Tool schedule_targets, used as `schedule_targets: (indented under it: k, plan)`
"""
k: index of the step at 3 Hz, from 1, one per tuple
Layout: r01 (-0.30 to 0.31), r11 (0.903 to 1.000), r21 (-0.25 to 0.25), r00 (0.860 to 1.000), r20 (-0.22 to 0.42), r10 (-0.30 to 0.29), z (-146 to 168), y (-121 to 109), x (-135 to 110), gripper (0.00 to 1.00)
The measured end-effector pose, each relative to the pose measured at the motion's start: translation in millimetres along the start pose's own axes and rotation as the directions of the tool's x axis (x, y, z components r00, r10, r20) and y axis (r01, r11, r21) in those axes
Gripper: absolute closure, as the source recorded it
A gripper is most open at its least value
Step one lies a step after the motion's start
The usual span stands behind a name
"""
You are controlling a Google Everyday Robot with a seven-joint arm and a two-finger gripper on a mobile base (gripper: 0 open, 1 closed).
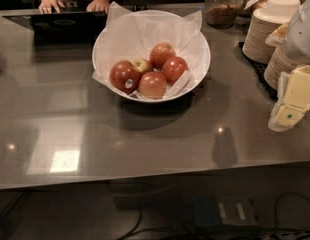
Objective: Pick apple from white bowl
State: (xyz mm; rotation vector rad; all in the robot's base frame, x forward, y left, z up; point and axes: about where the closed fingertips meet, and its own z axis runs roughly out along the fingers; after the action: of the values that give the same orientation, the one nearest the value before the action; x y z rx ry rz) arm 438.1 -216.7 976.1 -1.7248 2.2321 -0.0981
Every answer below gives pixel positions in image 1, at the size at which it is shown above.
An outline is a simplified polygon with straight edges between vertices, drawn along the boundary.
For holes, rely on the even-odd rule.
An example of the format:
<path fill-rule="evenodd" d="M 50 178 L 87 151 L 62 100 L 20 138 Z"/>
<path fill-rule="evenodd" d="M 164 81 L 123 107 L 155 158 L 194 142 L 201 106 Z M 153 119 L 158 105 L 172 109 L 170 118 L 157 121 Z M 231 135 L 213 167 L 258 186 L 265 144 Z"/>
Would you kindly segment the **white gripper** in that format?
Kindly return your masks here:
<path fill-rule="evenodd" d="M 310 64 L 310 0 L 305 0 L 290 23 L 275 29 L 265 40 L 272 47 L 283 47 L 287 55 L 301 64 Z M 278 80 L 278 100 L 268 121 L 276 132 L 294 128 L 310 110 L 310 65 L 291 73 L 282 72 Z"/>

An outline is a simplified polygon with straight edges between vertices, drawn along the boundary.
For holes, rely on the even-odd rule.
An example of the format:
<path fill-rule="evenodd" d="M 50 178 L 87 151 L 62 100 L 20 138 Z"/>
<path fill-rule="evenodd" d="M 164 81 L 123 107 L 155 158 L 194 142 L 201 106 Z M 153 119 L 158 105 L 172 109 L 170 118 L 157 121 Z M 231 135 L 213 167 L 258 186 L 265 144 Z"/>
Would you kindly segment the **person's left hand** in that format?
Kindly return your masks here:
<path fill-rule="evenodd" d="M 91 3 L 88 4 L 86 10 L 88 12 L 104 12 L 105 14 L 107 14 L 109 6 L 110 0 L 93 0 Z"/>

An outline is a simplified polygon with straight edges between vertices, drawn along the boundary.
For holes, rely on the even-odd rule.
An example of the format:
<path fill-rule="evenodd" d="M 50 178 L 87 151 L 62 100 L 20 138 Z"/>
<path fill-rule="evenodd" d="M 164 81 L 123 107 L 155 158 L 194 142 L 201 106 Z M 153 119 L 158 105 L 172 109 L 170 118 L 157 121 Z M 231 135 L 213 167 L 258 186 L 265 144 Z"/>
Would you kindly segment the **person's right hand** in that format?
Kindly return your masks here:
<path fill-rule="evenodd" d="M 53 11 L 60 13 L 65 5 L 60 0 L 40 0 L 39 10 L 42 14 L 51 14 Z"/>

